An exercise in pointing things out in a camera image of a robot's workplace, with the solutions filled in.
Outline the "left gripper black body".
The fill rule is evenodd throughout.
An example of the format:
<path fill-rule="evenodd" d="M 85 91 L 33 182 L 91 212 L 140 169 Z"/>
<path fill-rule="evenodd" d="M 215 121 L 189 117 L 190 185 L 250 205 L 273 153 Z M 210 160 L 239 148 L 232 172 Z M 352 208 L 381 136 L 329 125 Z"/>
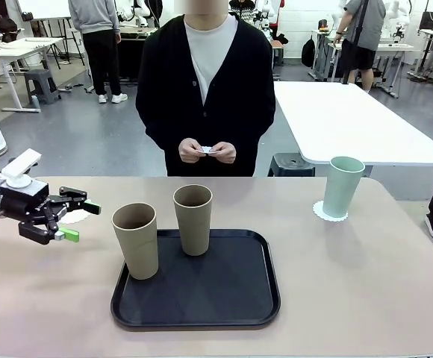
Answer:
<path fill-rule="evenodd" d="M 49 196 L 49 185 L 41 180 L 32 180 L 23 188 L 13 188 L 6 183 L 0 186 L 0 212 L 20 222 L 44 224 L 42 207 Z"/>

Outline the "person's right hand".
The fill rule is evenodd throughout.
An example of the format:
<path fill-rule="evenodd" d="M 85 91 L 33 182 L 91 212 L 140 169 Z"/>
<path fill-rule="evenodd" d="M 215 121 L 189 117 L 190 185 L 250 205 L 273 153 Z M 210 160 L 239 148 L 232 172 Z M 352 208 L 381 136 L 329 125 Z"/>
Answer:
<path fill-rule="evenodd" d="M 197 163 L 201 157 L 206 156 L 200 144 L 192 138 L 181 141 L 178 153 L 183 163 Z"/>

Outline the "person's left hand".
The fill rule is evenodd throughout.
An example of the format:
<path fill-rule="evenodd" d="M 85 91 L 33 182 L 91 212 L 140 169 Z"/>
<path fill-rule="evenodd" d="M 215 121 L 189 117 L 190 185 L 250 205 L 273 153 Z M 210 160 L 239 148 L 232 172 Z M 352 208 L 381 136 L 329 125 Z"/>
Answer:
<path fill-rule="evenodd" d="M 210 155 L 224 164 L 234 163 L 236 154 L 236 148 L 229 142 L 219 142 L 210 150 Z"/>

